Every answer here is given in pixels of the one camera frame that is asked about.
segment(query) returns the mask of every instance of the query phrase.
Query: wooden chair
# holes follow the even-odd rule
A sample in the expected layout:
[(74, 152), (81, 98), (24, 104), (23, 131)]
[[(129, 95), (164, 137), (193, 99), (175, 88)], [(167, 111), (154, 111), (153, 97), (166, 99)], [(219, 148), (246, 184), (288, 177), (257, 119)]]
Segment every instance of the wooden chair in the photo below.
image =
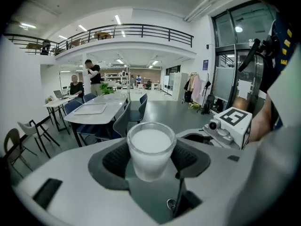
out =
[[(13, 143), (13, 147), (8, 150), (8, 141), (9, 139), (11, 140), (11, 142)], [(21, 141), (20, 141), (20, 135), (19, 135), (19, 131), (14, 128), (11, 129), (8, 134), (6, 135), (5, 139), (4, 139), (4, 151), (6, 154), (6, 159), (7, 161), (11, 164), (11, 166), (13, 167), (13, 169), (23, 178), (23, 176), (21, 175), (20, 172), (18, 172), (18, 170), (14, 167), (15, 162), (17, 161), (18, 158), (20, 158), (20, 160), (24, 163), (24, 165), (26, 167), (29, 168), (29, 170), (32, 171), (32, 169), (30, 168), (30, 166), (27, 164), (26, 160), (24, 159), (24, 157), (22, 156), (22, 152), (24, 152), (25, 150), (31, 152), (32, 154), (38, 156), (36, 153), (33, 153), (31, 150), (29, 150), (28, 148), (26, 148), (25, 146), (22, 145)]]

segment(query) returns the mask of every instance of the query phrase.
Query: green plant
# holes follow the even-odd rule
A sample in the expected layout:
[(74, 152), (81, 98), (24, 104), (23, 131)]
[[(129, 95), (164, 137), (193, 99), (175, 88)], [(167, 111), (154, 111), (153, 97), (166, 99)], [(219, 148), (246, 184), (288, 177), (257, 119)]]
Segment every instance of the green plant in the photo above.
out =
[(108, 89), (108, 86), (109, 86), (108, 83), (103, 83), (99, 86), (99, 89), (103, 92), (103, 95), (115, 93), (113, 89)]

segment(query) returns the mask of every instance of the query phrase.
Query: blue chair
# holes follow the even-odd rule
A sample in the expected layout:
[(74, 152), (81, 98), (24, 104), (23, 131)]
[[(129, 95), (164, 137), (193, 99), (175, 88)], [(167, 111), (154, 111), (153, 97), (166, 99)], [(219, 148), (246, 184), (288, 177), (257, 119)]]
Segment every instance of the blue chair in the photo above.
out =
[[(112, 131), (113, 139), (127, 136), (127, 124), (131, 112), (131, 101), (126, 105), (124, 112), (116, 121), (111, 121), (107, 127)], [(109, 140), (107, 129), (103, 126), (95, 135), (99, 140)]]
[(97, 96), (95, 96), (95, 95), (92, 94), (92, 93), (87, 94), (87, 95), (84, 95), (84, 102), (86, 103), (86, 102), (88, 102), (89, 100), (94, 99), (95, 97), (97, 97)]
[[(67, 114), (71, 113), (74, 111), (76, 108), (80, 107), (82, 105), (81, 102), (73, 100), (67, 104), (65, 104), (65, 111)], [(76, 130), (76, 133), (79, 134), (79, 137), (83, 140), (84, 144), (86, 144), (86, 138), (90, 135), (95, 135), (97, 131), (99, 130), (98, 125), (86, 125), (86, 124), (76, 124), (72, 123), (72, 127)]]
[(143, 120), (144, 113), (145, 113), (145, 107), (146, 107), (146, 103), (147, 103), (147, 94), (145, 94), (144, 96), (142, 96), (140, 98), (140, 103), (141, 103), (141, 106), (139, 107), (138, 111), (131, 111), (129, 121), (135, 121), (139, 124), (140, 121)]

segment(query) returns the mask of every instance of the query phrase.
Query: glass cup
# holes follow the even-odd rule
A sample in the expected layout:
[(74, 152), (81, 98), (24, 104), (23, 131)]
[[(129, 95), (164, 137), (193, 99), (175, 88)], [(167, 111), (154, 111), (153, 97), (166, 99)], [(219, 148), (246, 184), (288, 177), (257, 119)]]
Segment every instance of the glass cup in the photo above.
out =
[(161, 123), (146, 122), (132, 127), (127, 134), (127, 144), (136, 175), (146, 182), (157, 180), (176, 141), (174, 131)]

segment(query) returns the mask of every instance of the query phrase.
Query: poster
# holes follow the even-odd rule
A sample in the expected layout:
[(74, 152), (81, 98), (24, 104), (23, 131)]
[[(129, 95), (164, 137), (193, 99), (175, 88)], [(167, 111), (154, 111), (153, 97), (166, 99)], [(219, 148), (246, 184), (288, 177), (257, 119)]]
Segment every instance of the poster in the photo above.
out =
[(203, 61), (203, 70), (208, 70), (208, 62), (208, 59)]

